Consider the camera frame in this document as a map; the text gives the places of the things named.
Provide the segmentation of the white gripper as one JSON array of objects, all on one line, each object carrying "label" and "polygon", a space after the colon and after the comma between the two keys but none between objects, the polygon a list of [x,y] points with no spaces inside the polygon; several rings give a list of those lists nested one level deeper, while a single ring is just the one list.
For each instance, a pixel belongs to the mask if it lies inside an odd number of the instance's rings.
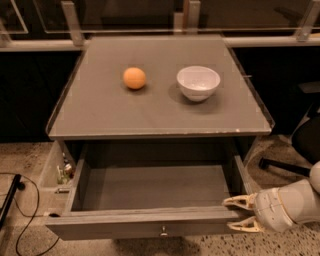
[{"label": "white gripper", "polygon": [[287,214],[278,188],[261,190],[250,195],[238,195],[223,200],[223,206],[236,206],[245,210],[252,210],[256,215],[239,222],[228,222],[231,230],[260,233],[264,229],[274,232],[283,232],[295,226]]}]

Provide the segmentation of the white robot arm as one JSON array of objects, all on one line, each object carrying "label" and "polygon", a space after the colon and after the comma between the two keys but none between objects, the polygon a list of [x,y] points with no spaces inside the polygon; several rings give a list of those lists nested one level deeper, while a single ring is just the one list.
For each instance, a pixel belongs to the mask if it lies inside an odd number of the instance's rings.
[{"label": "white robot arm", "polygon": [[237,206],[254,213],[243,221],[227,224],[236,231],[284,232],[305,223],[320,222],[320,162],[311,167],[307,179],[230,197],[222,205]]}]

